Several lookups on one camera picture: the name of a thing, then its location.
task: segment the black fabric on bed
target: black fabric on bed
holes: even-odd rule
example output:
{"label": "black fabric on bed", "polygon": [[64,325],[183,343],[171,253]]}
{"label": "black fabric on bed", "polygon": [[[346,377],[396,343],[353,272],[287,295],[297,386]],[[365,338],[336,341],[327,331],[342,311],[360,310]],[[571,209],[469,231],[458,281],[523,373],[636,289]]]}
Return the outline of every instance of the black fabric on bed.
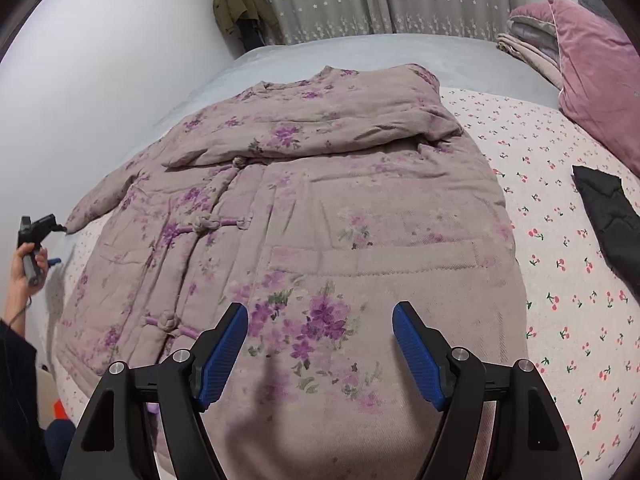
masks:
{"label": "black fabric on bed", "polygon": [[574,181],[607,263],[640,296],[640,217],[622,181],[584,166],[574,166]]}

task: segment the red object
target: red object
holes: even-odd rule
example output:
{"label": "red object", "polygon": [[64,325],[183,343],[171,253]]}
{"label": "red object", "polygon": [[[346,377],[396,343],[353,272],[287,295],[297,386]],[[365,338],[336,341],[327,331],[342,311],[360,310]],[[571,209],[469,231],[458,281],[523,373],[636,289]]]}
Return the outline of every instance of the red object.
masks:
{"label": "red object", "polygon": [[68,416],[66,416],[66,411],[62,406],[62,402],[60,402],[60,399],[53,403],[53,414],[56,418],[64,418],[66,420],[69,419]]}

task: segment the mattress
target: mattress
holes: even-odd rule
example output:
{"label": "mattress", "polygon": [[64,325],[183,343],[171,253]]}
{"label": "mattress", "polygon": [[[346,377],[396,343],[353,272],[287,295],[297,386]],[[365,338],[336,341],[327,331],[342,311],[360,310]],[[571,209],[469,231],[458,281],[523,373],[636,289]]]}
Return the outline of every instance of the mattress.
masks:
{"label": "mattress", "polygon": [[[465,38],[394,35],[340,38],[258,49],[243,56],[154,125],[155,137],[184,115],[260,80],[289,82],[329,64],[373,70],[417,62],[440,79],[445,106],[476,140],[501,184],[527,289],[529,358],[535,362],[574,444],[585,480],[609,478],[638,436],[638,303],[611,272],[571,179],[585,164],[623,179],[639,209],[637,179],[556,107],[558,90],[495,45]],[[108,215],[52,251],[64,266],[34,300],[38,331],[61,399],[77,422],[86,397],[50,352],[55,322]]]}

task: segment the metal screw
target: metal screw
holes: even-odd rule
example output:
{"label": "metal screw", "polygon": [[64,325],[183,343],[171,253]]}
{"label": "metal screw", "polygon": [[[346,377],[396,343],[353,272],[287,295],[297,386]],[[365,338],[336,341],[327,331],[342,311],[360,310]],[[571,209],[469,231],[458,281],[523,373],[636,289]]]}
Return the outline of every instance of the metal screw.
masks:
{"label": "metal screw", "polygon": [[177,363],[183,363],[190,357],[190,355],[191,353],[188,350],[178,350],[174,354],[174,361]]}
{"label": "metal screw", "polygon": [[467,352],[464,348],[454,348],[451,351],[451,356],[456,361],[466,361],[469,359],[469,352]]}
{"label": "metal screw", "polygon": [[113,375],[117,375],[123,370],[124,370],[124,364],[120,362],[114,363],[109,367],[109,373]]}
{"label": "metal screw", "polygon": [[523,372],[530,372],[533,370],[533,368],[535,368],[533,363],[528,359],[520,359],[520,361],[518,361],[518,366]]}

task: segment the hanging jacket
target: hanging jacket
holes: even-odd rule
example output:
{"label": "hanging jacket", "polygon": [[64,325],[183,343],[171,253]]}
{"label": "hanging jacket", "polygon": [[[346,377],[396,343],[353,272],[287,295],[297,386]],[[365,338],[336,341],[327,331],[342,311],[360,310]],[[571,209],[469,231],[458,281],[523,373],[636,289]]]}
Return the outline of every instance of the hanging jacket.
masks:
{"label": "hanging jacket", "polygon": [[213,13],[227,34],[231,34],[234,23],[241,18],[263,20],[274,30],[278,27],[278,19],[267,0],[213,0]]}
{"label": "hanging jacket", "polygon": [[574,180],[607,263],[640,294],[640,218],[619,177],[574,166]]}

